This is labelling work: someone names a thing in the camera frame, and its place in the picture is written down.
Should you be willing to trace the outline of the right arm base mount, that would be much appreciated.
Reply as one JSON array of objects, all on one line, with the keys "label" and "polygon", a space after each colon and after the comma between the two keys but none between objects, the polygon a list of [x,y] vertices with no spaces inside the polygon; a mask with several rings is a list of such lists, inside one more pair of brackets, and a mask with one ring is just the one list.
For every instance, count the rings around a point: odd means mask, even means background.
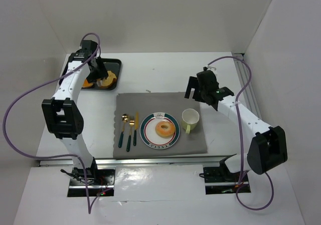
[{"label": "right arm base mount", "polygon": [[210,194],[232,194],[239,191],[240,193],[250,193],[251,188],[249,184],[248,176],[242,179],[242,183],[238,184],[240,172],[231,173],[225,161],[232,157],[227,156],[219,161],[218,166],[206,166],[203,168],[203,172],[199,174],[205,183],[205,193]]}]

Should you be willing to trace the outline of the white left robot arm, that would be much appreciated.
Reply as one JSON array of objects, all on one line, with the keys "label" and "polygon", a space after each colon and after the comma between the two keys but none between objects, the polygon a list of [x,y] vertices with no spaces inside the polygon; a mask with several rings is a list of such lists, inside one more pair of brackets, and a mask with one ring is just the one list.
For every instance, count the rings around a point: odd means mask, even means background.
[{"label": "white left robot arm", "polygon": [[51,99],[42,102],[47,129],[54,134],[72,154],[73,171],[69,176],[82,180],[97,179],[97,164],[82,137],[84,119],[77,107],[77,100],[84,82],[96,83],[106,77],[107,70],[101,58],[94,55],[99,45],[95,41],[83,40],[80,49],[72,53],[64,74],[71,73],[59,81],[59,89]]}]

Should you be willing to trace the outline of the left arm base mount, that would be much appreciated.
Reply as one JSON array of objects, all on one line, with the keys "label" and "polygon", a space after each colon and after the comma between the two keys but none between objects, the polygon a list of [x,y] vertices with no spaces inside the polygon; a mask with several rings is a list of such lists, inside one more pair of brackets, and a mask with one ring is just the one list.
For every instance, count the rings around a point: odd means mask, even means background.
[{"label": "left arm base mount", "polygon": [[[71,172],[60,170],[65,175],[70,176],[68,197],[86,197],[85,179],[77,177]],[[97,195],[102,197],[114,196],[115,169],[99,169],[96,178],[88,178],[89,196]]]}]

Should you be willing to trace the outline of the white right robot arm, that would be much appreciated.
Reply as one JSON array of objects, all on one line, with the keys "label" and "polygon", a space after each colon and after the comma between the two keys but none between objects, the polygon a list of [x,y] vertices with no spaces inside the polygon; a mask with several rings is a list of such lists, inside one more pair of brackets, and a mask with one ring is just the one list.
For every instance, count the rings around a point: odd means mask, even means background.
[{"label": "white right robot arm", "polygon": [[215,74],[203,70],[190,76],[185,98],[206,103],[239,127],[243,148],[224,160],[230,173],[253,171],[262,175],[288,160],[285,131],[262,121],[227,87],[220,87]]}]

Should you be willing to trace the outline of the orange glazed donut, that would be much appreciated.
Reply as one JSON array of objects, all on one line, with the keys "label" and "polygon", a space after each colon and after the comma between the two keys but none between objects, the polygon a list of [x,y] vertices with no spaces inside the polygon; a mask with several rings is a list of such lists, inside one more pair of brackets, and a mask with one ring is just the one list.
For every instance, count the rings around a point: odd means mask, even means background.
[{"label": "orange glazed donut", "polygon": [[169,121],[161,121],[156,125],[155,131],[158,136],[168,138],[174,135],[176,128],[174,124]]}]

